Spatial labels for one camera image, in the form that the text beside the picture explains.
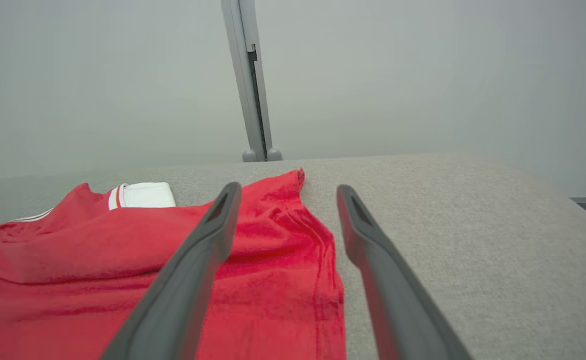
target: white wall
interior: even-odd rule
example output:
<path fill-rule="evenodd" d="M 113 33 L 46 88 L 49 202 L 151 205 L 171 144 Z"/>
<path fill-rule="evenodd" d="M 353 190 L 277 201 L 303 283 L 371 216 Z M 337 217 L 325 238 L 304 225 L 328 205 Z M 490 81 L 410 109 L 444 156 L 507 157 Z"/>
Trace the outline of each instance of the white wall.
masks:
<path fill-rule="evenodd" d="M 0 1 L 0 178 L 246 149 L 219 1 Z"/>
<path fill-rule="evenodd" d="M 470 151 L 586 197 L 586 0 L 256 0 L 284 159 Z"/>

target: gray fabric surface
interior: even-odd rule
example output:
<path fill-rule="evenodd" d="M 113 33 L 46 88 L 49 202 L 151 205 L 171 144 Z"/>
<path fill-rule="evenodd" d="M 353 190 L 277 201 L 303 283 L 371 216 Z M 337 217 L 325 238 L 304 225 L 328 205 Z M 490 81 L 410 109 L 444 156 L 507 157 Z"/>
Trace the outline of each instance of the gray fabric surface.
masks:
<path fill-rule="evenodd" d="M 476 359 L 586 359 L 586 212 L 521 171 L 426 154 L 176 166 L 0 179 L 0 223 L 39 214 L 73 187 L 168 182 L 179 206 L 303 167 L 302 200 L 336 237 L 347 354 L 376 356 L 364 288 L 346 257 L 337 185 L 355 188 Z"/>

